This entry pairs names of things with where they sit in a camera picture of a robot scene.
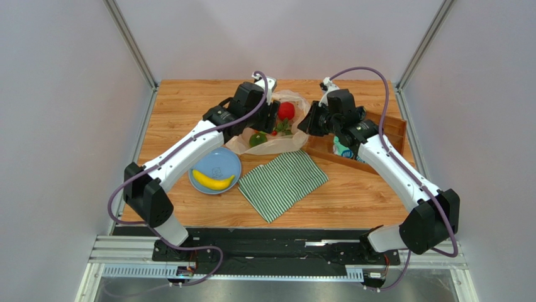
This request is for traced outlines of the translucent banana print plastic bag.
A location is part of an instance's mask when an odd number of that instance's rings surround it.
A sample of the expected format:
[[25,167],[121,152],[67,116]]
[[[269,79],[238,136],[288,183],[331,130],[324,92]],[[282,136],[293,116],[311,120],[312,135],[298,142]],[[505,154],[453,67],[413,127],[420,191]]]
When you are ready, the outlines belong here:
[[298,124],[303,121],[309,111],[311,107],[310,103],[300,94],[290,90],[275,92],[272,94],[272,99],[281,103],[292,102],[295,105],[296,115],[290,120],[293,134],[288,136],[272,136],[271,133],[266,133],[268,141],[251,148],[248,140],[257,131],[248,128],[238,137],[232,138],[225,145],[226,148],[238,155],[271,155],[297,151],[305,145],[308,141],[308,135],[298,129]]

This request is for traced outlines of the yellow banana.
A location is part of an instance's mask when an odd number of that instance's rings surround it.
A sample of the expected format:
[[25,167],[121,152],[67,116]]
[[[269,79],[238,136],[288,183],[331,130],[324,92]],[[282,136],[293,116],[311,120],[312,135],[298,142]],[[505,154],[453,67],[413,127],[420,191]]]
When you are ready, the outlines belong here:
[[235,179],[235,175],[231,175],[226,179],[213,179],[197,170],[192,170],[192,176],[200,185],[214,191],[228,189]]

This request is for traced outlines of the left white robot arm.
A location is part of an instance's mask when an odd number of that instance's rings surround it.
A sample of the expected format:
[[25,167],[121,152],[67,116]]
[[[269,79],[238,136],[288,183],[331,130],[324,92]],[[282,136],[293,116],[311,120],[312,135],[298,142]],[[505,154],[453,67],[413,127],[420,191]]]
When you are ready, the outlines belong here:
[[241,83],[234,96],[210,108],[173,147],[143,165],[125,167],[120,186],[123,200],[163,241],[180,246],[189,236],[173,213],[168,191],[199,160],[244,129],[270,131],[280,106],[272,100],[276,86],[275,78],[264,76]]

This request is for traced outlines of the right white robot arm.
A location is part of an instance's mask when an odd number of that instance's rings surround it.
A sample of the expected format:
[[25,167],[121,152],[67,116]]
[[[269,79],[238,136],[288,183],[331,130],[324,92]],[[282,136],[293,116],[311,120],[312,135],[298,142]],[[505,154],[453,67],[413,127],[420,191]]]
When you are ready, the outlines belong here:
[[421,255],[439,243],[455,239],[460,198],[442,190],[413,168],[392,146],[383,129],[357,107],[347,89],[327,92],[313,101],[298,129],[316,137],[334,135],[372,167],[391,187],[408,216],[399,225],[373,228],[360,241],[375,253],[408,249]]

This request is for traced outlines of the dark green mango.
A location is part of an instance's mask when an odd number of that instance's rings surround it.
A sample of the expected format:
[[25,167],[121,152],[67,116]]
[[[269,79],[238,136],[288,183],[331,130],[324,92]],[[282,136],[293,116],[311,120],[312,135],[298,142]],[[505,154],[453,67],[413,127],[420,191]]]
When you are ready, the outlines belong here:
[[266,143],[267,141],[268,139],[266,133],[255,132],[253,135],[250,136],[248,144],[251,148],[254,148],[256,146],[262,145],[263,143]]

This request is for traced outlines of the cherry sprig with leaves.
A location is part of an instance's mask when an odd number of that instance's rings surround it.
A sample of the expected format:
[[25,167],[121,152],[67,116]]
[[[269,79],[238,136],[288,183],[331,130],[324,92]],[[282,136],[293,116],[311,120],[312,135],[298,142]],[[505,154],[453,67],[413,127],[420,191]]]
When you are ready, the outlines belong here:
[[292,125],[288,118],[278,121],[271,133],[272,136],[288,136],[292,134]]

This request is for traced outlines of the red pomegranate fruit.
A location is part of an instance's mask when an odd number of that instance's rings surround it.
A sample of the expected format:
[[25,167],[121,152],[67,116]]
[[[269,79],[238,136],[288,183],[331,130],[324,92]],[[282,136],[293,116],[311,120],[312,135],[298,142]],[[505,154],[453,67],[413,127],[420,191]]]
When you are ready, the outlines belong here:
[[277,117],[281,120],[292,120],[296,115],[296,108],[292,102],[282,102],[279,106]]

